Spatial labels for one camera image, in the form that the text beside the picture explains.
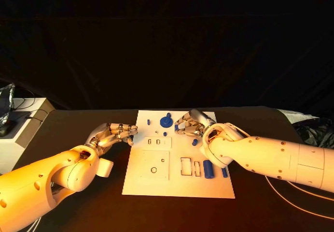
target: black backdrop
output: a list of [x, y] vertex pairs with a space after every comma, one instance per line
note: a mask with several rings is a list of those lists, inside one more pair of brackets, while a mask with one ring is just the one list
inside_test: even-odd
[[3, 1], [0, 80], [62, 109], [331, 115], [333, 3], [232, 2]]

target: white paper sheet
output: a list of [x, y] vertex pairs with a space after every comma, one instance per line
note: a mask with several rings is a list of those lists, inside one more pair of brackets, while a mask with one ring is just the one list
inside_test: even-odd
[[[173, 122], [186, 114], [186, 111], [138, 111], [136, 124], [138, 134], [134, 136], [123, 194], [235, 198], [231, 176], [223, 178], [222, 169], [218, 166], [213, 166], [215, 178], [205, 178], [203, 161], [206, 157], [199, 149], [202, 139], [199, 139], [197, 146], [193, 146], [193, 138], [176, 134], [174, 125], [170, 128], [160, 126], [160, 119], [169, 112]], [[215, 112], [205, 113], [216, 120]], [[167, 132], [167, 137], [171, 138], [171, 148], [161, 147], [164, 151], [161, 152], [157, 151], [159, 148], [154, 145], [156, 151], [146, 152], [150, 149], [146, 137], [163, 137], [164, 132]], [[190, 158], [192, 160], [192, 176], [182, 175], [182, 158]], [[200, 162], [200, 176], [195, 175], [196, 161]]]

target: blue object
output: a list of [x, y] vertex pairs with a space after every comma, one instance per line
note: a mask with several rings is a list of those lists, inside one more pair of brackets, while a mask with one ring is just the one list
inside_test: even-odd
[[160, 119], [160, 125], [163, 128], [169, 128], [173, 125], [171, 114], [167, 113], [167, 116]]
[[193, 144], [193, 146], [196, 146], [196, 145], [197, 145], [197, 142], [199, 142], [199, 140], [197, 140], [197, 139], [195, 139], [195, 140], [193, 140], [193, 143], [192, 143], [192, 144]]
[[228, 178], [228, 171], [226, 171], [226, 168], [222, 168], [222, 172], [223, 172], [223, 177]]
[[210, 162], [209, 159], [203, 161], [203, 167], [205, 167], [205, 177], [206, 177], [206, 179], [213, 179], [215, 178], [213, 166], [212, 166], [212, 162]]

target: dark table surface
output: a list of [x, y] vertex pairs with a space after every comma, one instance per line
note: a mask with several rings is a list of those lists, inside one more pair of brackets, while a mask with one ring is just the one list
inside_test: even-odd
[[[231, 122], [251, 135], [303, 143], [275, 109], [202, 110], [215, 111], [218, 122]], [[53, 111], [15, 169], [81, 145], [100, 124], [136, 125], [137, 113], [137, 110]], [[128, 155], [130, 146], [117, 143], [104, 155], [114, 161], [110, 177], [97, 176], [88, 188], [62, 201], [42, 217], [36, 231], [334, 231], [334, 221], [292, 207], [274, 192], [265, 177], [248, 172], [236, 162], [229, 165], [236, 199], [123, 195]]]

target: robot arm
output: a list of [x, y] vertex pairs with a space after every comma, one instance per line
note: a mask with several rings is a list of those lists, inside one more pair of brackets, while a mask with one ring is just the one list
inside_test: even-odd
[[225, 168], [235, 160], [262, 175], [334, 192], [334, 150], [249, 136], [231, 123], [216, 123], [192, 110], [176, 122], [176, 133], [203, 137], [202, 153]]
[[25, 228], [65, 197], [87, 188], [95, 175], [108, 177], [114, 163], [100, 156], [120, 141], [133, 145], [136, 133], [137, 126], [102, 124], [85, 145], [0, 176], [0, 232]]

